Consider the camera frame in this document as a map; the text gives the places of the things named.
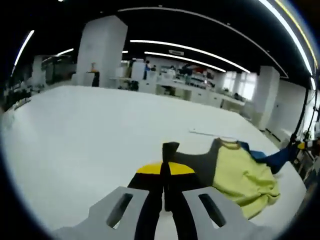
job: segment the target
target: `blue fabric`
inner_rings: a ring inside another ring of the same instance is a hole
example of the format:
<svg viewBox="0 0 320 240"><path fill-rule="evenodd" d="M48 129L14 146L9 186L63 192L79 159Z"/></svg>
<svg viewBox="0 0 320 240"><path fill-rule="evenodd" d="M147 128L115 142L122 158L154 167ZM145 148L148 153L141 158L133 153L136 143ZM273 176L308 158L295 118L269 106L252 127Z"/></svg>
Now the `blue fabric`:
<svg viewBox="0 0 320 240"><path fill-rule="evenodd" d="M266 164L270 167L272 174L278 173L287 161L293 161L298 151L298 145L294 144L292 146L287 146L270 156L266 156L261 151L251 151L249 144L246 142L240 141L239 144L244 150L250 153L257 163Z"/></svg>

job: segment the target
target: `yellow stripe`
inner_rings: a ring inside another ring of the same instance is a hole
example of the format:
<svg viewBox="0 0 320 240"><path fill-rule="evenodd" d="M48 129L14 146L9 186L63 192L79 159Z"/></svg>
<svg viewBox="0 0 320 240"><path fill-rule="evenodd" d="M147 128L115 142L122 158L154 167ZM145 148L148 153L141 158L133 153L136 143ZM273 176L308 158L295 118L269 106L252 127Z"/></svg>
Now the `yellow stripe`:
<svg viewBox="0 0 320 240"><path fill-rule="evenodd" d="M171 175L179 175L179 174L194 174L195 171L183 164L169 162Z"/></svg>
<svg viewBox="0 0 320 240"><path fill-rule="evenodd" d="M162 162L144 165L136 171L137 174L160 174Z"/></svg>
<svg viewBox="0 0 320 240"><path fill-rule="evenodd" d="M289 12L289 10L282 4L282 2L280 2L279 0L275 0L276 3L283 9L283 11L285 11L285 13L291 18L291 20L294 22L294 24L296 25L296 27L299 29L301 35L303 36L306 44L308 45L308 48L310 49L311 55L313 57L313 60L315 62L315 67L318 69L318 62L316 59L316 56L314 54L314 51L312 50L311 44L309 43L304 31L302 31L300 25L298 24L298 22L295 20L294 16L292 16L292 14Z"/></svg>
<svg viewBox="0 0 320 240"><path fill-rule="evenodd" d="M148 165L144 165L136 171L137 174L160 174L162 162L156 162ZM179 174L194 174L195 171L183 164L169 162L171 175Z"/></svg>

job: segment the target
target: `window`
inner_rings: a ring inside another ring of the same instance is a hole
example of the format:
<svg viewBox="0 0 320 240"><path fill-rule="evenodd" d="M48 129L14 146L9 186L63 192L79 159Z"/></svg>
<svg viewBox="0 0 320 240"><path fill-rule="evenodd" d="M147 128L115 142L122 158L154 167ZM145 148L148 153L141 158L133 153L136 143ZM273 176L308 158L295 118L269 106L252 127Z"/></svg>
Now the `window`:
<svg viewBox="0 0 320 240"><path fill-rule="evenodd" d="M252 100L255 93L256 83L257 83L256 73L243 72L241 74L241 80L240 80L237 93L248 100Z"/></svg>
<svg viewBox="0 0 320 240"><path fill-rule="evenodd" d="M319 94L319 91L317 91L317 94L318 94L317 100L315 98L315 94L316 94L316 92L310 94L312 97L311 97L311 99L309 101L309 104L306 106L306 109L305 109L305 114L304 114L303 124L302 124L302 132L301 132L301 135L302 135L302 133L304 131L308 130L310 121L312 120L312 124L311 124L311 127L310 127L311 139L313 139L314 135L315 135L315 123L317 121L317 116L318 116L318 113L315 112L314 116L312 118L312 114L314 112L315 101L316 101L316 108L319 109L319 106L320 106L320 94Z"/></svg>
<svg viewBox="0 0 320 240"><path fill-rule="evenodd" d="M235 79L236 79L236 76L237 76L237 72L235 71L228 71L226 74L225 74L225 77L224 77L224 81L223 81L223 89L228 89L229 92L233 92L234 90L234 85L235 85Z"/></svg>

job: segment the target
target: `person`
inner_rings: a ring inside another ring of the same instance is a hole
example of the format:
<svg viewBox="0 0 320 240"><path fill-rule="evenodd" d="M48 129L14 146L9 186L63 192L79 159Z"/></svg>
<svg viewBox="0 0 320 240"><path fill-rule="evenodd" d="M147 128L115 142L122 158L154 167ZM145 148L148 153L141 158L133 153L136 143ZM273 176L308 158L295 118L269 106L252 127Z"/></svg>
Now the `person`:
<svg viewBox="0 0 320 240"><path fill-rule="evenodd" d="M95 66L96 66L95 62L91 63L91 71L89 71L88 73L94 73L94 78L93 78L91 86L92 87L99 87L100 72L98 70L96 70Z"/></svg>
<svg viewBox="0 0 320 240"><path fill-rule="evenodd" d="M180 74L185 75L185 84L187 85L191 83L192 72L193 70L190 64L184 65L180 71Z"/></svg>
<svg viewBox="0 0 320 240"><path fill-rule="evenodd" d="M150 71L150 69L151 69L150 61L147 60L147 61L145 61L143 80L147 79L147 71Z"/></svg>
<svg viewBox="0 0 320 240"><path fill-rule="evenodd" d="M171 76L172 79L174 79L176 77L176 70L174 66L171 66L167 71L167 74L169 74Z"/></svg>

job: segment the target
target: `white table surface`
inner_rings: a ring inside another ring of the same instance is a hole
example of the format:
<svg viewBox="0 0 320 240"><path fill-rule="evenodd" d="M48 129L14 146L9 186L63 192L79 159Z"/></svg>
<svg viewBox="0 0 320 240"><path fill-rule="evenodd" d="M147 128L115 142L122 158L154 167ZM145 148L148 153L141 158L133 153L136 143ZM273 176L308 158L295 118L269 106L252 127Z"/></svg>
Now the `white table surface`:
<svg viewBox="0 0 320 240"><path fill-rule="evenodd" d="M206 153L212 136L190 133L201 126L219 136L248 142L267 155L278 151L237 113L148 93L61 86L37 94L3 128L6 163L16 190L48 230L74 226L89 208L136 170L162 159L162 143L179 151ZM276 175L281 197L251 219L281 232L297 212L306 189L287 162ZM178 239L170 213L162 213L155 239Z"/></svg>

